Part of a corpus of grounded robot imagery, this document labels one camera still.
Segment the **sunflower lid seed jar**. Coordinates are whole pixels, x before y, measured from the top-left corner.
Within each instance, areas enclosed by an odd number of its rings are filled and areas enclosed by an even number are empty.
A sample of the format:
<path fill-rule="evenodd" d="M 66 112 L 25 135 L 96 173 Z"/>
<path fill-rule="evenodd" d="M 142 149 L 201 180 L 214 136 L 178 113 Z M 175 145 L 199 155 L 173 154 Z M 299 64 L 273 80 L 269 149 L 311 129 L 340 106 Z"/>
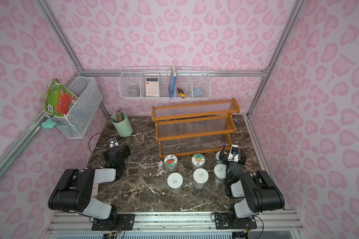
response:
<path fill-rule="evenodd" d="M 196 153 L 191 158 L 192 167 L 194 170 L 198 168 L 204 168 L 205 166 L 205 157 L 201 153 Z"/>

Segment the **tomato lid seed jar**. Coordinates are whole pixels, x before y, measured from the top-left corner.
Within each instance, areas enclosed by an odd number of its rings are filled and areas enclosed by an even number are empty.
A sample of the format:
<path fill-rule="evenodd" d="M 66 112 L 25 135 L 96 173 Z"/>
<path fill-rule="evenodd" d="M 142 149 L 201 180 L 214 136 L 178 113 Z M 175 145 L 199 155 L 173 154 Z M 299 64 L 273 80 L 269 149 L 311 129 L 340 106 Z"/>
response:
<path fill-rule="evenodd" d="M 173 154 L 167 155 L 164 159 L 164 166 L 169 173 L 177 172 L 178 158 Z"/>

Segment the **green label white-lid jar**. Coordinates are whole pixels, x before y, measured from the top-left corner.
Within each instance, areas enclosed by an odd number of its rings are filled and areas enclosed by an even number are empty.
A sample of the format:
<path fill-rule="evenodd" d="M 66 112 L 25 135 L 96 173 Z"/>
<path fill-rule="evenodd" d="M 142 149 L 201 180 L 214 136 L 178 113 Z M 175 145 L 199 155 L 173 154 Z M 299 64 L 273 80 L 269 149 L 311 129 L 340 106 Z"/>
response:
<path fill-rule="evenodd" d="M 169 189 L 174 193 L 179 193 L 183 185 L 183 177 L 177 173 L 171 173 L 167 178 L 167 184 Z"/>

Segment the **green leaf lid seed jar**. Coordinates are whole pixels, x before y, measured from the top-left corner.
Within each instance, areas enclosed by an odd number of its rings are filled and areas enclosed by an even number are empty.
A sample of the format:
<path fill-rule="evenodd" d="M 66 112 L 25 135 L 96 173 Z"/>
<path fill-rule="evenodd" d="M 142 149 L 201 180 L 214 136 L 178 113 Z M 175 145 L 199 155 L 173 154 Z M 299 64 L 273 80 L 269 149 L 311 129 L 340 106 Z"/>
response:
<path fill-rule="evenodd" d="M 225 159 L 225 153 L 222 151 L 218 151 L 215 155 L 215 160 L 224 160 Z"/>

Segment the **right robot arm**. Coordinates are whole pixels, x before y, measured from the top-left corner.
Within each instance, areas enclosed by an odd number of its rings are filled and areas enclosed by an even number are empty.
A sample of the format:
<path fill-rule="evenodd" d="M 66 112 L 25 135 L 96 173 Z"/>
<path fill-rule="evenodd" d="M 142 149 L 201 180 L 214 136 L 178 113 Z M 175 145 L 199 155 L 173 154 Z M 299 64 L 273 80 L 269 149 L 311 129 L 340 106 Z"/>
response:
<path fill-rule="evenodd" d="M 264 211 L 284 208 L 284 196 L 266 171 L 243 171 L 246 155 L 237 145 L 232 145 L 229 152 L 223 148 L 216 153 L 215 158 L 215 181 L 224 185 L 227 197 L 240 200 L 227 213 L 229 225 L 237 227 L 244 221 L 252 222 L 256 215 Z"/>

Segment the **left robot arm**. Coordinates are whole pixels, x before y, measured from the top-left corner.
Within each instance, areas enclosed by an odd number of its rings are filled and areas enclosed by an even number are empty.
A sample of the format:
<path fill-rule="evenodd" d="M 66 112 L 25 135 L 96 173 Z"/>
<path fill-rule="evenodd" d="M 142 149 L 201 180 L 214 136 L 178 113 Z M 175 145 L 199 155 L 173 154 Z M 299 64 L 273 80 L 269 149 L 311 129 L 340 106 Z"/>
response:
<path fill-rule="evenodd" d="M 79 213 L 99 222 L 117 222 L 116 207 L 94 198 L 92 190 L 96 184 L 120 180 L 126 168 L 125 160 L 130 155 L 129 146 L 116 145 L 104 153 L 105 168 L 65 170 L 48 200 L 48 207 L 55 211 Z"/>

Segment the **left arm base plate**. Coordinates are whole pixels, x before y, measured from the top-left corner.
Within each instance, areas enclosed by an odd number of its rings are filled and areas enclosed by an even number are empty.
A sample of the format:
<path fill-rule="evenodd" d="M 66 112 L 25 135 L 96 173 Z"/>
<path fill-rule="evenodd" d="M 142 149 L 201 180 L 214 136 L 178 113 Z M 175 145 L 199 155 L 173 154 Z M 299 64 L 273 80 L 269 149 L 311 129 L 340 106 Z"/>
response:
<path fill-rule="evenodd" d="M 116 218 L 95 219 L 91 230 L 117 232 L 123 229 L 124 231 L 131 231 L 133 229 L 135 216 L 135 214 L 118 214 Z"/>

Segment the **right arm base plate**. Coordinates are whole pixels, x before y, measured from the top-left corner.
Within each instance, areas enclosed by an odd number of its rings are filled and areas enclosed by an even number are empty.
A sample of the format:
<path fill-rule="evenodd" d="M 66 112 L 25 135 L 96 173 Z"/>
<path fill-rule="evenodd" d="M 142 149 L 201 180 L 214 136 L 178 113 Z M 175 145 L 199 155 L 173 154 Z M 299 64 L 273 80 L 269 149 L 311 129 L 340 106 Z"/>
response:
<path fill-rule="evenodd" d="M 212 213 L 211 219 L 215 223 L 217 230 L 240 229 L 240 230 L 253 230 L 257 229 L 256 220 L 254 217 L 235 218 L 231 217 L 228 213 Z"/>

